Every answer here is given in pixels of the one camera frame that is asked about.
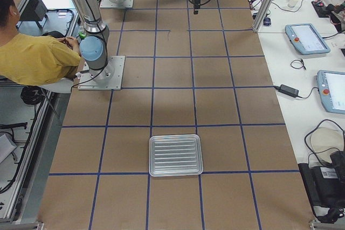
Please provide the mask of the black equipment box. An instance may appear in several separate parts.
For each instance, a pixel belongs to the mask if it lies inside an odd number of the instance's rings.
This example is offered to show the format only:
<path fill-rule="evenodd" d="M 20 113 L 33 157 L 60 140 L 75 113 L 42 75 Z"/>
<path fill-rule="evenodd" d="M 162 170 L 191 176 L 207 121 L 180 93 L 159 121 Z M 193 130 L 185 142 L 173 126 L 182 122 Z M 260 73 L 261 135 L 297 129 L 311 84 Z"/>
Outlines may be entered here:
<path fill-rule="evenodd" d="M 298 164 L 312 212 L 321 223 L 333 224 L 344 217 L 344 183 L 334 169 L 323 166 L 310 168 Z"/>

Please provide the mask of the person in yellow shirt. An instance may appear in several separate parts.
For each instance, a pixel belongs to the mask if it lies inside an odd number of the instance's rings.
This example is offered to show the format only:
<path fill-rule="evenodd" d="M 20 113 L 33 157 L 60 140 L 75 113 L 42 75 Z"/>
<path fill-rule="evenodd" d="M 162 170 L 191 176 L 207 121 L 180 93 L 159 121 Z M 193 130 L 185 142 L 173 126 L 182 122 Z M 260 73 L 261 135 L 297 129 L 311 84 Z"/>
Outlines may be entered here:
<path fill-rule="evenodd" d="M 14 0 L 1 0 L 1 76 L 20 85 L 41 86 L 73 79 L 81 60 L 75 37 L 29 36 L 18 32 Z"/>

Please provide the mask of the black power adapter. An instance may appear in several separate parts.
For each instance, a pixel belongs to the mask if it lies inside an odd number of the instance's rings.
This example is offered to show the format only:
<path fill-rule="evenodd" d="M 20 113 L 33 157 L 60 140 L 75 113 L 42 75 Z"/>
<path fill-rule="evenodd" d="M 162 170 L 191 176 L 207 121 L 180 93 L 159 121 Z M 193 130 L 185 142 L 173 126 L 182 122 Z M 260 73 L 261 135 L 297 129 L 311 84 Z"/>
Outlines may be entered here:
<path fill-rule="evenodd" d="M 299 91 L 296 88 L 292 88 L 286 85 L 280 85 L 279 92 L 288 95 L 290 97 L 296 98 L 299 96 Z"/>

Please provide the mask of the blue teach pendant upper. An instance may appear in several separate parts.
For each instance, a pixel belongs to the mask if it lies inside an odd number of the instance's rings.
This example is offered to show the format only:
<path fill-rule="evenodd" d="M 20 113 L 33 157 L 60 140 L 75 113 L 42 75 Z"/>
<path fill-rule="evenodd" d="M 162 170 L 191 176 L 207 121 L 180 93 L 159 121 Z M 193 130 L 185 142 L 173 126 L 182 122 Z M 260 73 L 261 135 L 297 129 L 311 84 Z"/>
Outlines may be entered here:
<path fill-rule="evenodd" d="M 285 26 L 291 44 L 302 55 L 329 53 L 330 48 L 311 23 Z"/>

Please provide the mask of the blue teach pendant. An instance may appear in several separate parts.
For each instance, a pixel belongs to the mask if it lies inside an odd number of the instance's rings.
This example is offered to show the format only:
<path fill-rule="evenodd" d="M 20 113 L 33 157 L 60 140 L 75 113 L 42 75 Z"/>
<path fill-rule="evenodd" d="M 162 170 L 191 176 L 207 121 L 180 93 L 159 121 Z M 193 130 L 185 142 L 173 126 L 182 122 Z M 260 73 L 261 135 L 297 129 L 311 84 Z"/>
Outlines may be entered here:
<path fill-rule="evenodd" d="M 329 113 L 344 114 L 344 72 L 320 70 L 316 81 L 324 109 Z"/>
<path fill-rule="evenodd" d="M 302 55 L 329 53 L 330 48 L 311 23 L 285 26 L 291 44 Z"/>

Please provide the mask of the blue teach pendant lower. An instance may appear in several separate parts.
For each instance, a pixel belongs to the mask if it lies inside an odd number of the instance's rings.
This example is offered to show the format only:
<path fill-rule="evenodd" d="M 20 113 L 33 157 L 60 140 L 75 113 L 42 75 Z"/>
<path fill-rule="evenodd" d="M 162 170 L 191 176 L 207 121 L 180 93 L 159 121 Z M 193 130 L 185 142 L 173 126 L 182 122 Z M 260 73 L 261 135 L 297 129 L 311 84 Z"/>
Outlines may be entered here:
<path fill-rule="evenodd" d="M 316 81 L 324 109 L 329 113 L 344 114 L 344 72 L 320 70 Z"/>

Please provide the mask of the silver ribbed metal tray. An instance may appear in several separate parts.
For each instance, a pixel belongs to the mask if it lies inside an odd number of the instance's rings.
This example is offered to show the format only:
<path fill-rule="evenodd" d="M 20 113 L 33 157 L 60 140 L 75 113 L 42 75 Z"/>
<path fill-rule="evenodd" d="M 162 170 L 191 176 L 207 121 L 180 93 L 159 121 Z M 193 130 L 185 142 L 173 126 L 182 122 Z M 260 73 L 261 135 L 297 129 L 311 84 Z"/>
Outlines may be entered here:
<path fill-rule="evenodd" d="M 202 172 L 202 148 L 198 135 L 159 135 L 150 138 L 149 174 L 152 177 L 194 176 Z"/>

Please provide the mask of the white cup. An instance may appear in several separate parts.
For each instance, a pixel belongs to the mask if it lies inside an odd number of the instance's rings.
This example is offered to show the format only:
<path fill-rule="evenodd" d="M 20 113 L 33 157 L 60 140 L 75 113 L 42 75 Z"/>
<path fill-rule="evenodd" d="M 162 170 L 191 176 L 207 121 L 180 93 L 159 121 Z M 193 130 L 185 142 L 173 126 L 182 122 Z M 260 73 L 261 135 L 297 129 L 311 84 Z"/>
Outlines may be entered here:
<path fill-rule="evenodd" d="M 287 0 L 287 6 L 289 8 L 293 8 L 298 4 L 299 1 L 300 0 Z"/>

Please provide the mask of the white chair seat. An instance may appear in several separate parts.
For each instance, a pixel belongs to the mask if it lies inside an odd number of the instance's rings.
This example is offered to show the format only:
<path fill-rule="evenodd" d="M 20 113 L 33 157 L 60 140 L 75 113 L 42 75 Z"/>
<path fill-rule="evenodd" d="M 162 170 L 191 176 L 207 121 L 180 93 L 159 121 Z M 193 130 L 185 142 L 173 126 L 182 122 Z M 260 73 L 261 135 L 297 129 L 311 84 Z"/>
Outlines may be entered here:
<path fill-rule="evenodd" d="M 58 82 L 41 85 L 39 87 L 47 91 L 54 92 L 54 93 L 68 94 L 71 92 L 72 86 L 73 86 L 73 80 L 68 79 L 68 78 L 62 78 Z"/>

